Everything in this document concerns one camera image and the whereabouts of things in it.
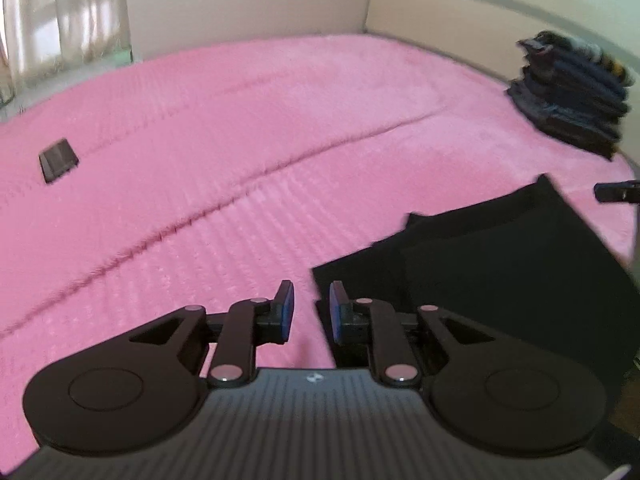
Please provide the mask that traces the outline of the black garment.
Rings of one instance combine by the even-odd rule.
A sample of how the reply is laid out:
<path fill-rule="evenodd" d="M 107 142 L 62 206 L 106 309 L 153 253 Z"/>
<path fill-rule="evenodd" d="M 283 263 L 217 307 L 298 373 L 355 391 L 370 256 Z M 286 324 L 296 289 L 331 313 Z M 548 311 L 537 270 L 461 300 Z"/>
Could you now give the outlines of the black garment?
<path fill-rule="evenodd" d="M 328 312 L 332 282 L 399 312 L 432 304 L 592 369 L 615 400 L 639 349 L 639 292 L 542 174 L 487 202 L 420 216 L 312 271 Z"/>

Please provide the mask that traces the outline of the stack of folded clothes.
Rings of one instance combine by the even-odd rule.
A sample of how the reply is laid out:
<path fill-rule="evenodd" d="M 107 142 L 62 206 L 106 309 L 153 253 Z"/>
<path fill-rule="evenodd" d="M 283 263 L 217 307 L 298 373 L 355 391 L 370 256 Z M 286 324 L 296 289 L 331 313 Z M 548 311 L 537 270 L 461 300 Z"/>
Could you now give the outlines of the stack of folded clothes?
<path fill-rule="evenodd" d="M 525 66 L 506 94 L 539 131 L 611 160 L 636 75 L 598 44 L 543 30 L 518 40 Z"/>

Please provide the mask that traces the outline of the pink fleece bed blanket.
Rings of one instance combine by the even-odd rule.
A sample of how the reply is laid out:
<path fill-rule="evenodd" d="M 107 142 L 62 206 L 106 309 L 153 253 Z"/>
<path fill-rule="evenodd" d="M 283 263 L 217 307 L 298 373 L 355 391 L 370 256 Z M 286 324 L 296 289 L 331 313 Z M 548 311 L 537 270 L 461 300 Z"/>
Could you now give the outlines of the pink fleece bed blanket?
<path fill-rule="evenodd" d="M 39 154 L 79 165 L 51 184 Z M 629 179 L 540 134 L 503 84 L 372 36 L 218 44 L 115 70 L 1 126 L 1 467 L 35 451 L 22 409 L 49 363 L 186 304 L 295 285 L 292 337 L 262 366 L 332 365 L 311 269 L 548 174 L 623 262 Z"/>

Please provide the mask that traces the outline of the bed headboard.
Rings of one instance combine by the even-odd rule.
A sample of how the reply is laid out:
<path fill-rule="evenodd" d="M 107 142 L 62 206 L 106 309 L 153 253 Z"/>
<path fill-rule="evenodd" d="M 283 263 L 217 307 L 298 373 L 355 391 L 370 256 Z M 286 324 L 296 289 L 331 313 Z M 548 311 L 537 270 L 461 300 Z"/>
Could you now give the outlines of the bed headboard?
<path fill-rule="evenodd" d="M 639 66 L 639 0 L 370 0 L 366 29 L 510 78 L 515 41 L 541 29 L 582 37 Z"/>

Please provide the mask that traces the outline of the small black phone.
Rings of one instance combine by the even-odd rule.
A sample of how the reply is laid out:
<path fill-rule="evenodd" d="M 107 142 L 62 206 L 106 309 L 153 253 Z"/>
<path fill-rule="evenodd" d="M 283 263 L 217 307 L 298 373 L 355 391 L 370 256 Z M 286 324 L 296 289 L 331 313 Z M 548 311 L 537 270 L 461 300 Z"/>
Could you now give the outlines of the small black phone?
<path fill-rule="evenodd" d="M 58 180 L 79 165 L 79 158 L 67 139 L 52 144 L 43 150 L 38 158 L 43 180 L 47 184 Z"/>

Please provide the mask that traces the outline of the beige curtain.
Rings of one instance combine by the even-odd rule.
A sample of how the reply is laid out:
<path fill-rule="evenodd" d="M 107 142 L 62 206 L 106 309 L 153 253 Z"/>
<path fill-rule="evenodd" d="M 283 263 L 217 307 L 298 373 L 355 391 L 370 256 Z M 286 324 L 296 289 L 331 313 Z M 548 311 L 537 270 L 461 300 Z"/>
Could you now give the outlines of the beige curtain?
<path fill-rule="evenodd" d="M 1 93 L 130 48 L 127 0 L 1 0 Z"/>

